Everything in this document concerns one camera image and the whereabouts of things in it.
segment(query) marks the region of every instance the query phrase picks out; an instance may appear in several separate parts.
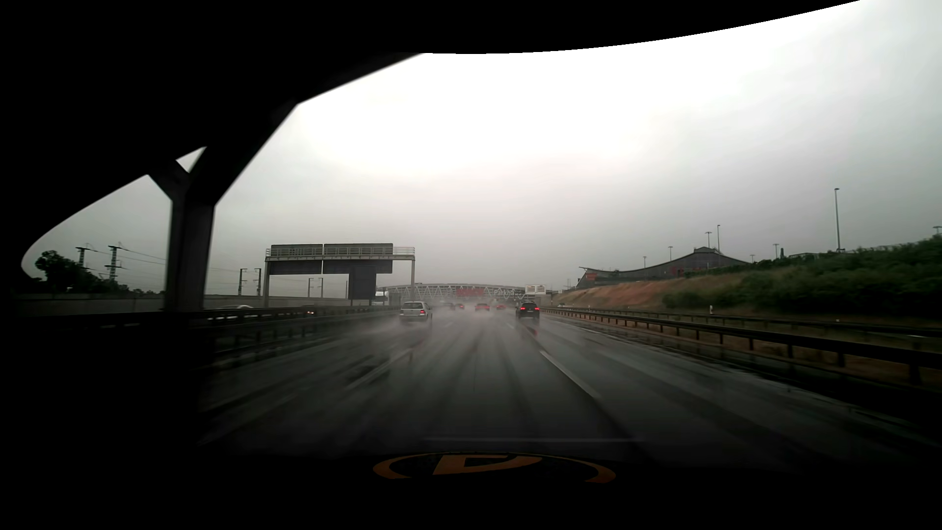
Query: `overcast sky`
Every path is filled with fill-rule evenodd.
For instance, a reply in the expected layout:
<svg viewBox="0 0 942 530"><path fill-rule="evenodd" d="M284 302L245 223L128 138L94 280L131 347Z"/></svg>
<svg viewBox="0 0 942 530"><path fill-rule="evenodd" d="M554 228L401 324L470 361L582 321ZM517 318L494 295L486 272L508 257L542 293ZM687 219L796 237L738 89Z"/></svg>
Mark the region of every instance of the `overcast sky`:
<svg viewBox="0 0 942 530"><path fill-rule="evenodd" d="M392 242L415 247L418 282L557 289L579 266L686 254L717 224L732 257L821 252L834 188L844 248L926 238L942 224L939 20L938 0L861 0L667 41L411 58L294 110L217 207L207 292L235 293L271 244ZM144 176L24 269L87 243L105 273L120 242L142 254L120 252L119 281L162 289L170 211ZM408 283L408 262L378 281Z"/></svg>

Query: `green vegetation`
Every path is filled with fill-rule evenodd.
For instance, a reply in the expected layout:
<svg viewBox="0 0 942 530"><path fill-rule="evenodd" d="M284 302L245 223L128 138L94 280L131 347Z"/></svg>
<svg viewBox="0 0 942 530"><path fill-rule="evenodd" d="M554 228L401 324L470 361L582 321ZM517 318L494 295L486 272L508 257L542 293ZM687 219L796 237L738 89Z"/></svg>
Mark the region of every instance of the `green vegetation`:
<svg viewBox="0 0 942 530"><path fill-rule="evenodd" d="M772 269L793 267L787 272ZM740 283L664 296L668 308L750 305L792 313L942 316L942 237L890 250L779 258L691 275L749 272Z"/></svg>
<svg viewBox="0 0 942 530"><path fill-rule="evenodd" d="M60 256L55 250L43 252L36 260L36 268L45 273L46 279L28 278L20 282L17 292L157 294L152 290L131 290L124 284L102 279L79 266L78 262Z"/></svg>

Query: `building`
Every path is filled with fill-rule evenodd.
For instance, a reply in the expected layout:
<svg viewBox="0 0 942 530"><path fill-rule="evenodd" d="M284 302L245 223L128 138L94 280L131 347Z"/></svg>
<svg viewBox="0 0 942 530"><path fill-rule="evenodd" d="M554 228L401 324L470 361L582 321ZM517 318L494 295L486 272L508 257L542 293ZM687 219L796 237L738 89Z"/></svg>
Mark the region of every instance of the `building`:
<svg viewBox="0 0 942 530"><path fill-rule="evenodd" d="M651 280L666 280L682 277L684 273L729 267L730 265L748 265L748 261L729 257L719 250L709 247L694 249L686 256L678 257L634 271L603 271L591 267L579 267L585 273L579 278L577 289L588 289L604 285L616 285L627 282L641 282Z"/></svg>

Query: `sign on bridge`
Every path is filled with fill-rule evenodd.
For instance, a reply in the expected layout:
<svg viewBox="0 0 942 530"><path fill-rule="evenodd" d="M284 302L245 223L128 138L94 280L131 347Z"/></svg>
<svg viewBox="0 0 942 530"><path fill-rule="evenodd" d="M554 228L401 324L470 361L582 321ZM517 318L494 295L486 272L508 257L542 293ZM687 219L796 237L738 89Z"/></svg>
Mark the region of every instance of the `sign on bridge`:
<svg viewBox="0 0 942 530"><path fill-rule="evenodd" d="M455 296L464 296L464 297L474 297L474 296L484 296L483 287L458 287L455 289Z"/></svg>

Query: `asphalt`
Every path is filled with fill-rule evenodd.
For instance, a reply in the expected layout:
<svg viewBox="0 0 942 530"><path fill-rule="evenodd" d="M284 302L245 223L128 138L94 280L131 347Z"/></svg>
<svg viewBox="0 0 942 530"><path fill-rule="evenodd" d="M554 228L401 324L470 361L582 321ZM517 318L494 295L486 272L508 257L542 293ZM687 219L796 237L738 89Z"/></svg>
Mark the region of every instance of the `asphalt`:
<svg viewBox="0 0 942 530"><path fill-rule="evenodd" d="M604 329L512 309L389 320L217 373L207 455L516 452L641 468L918 471L940 444L883 414Z"/></svg>

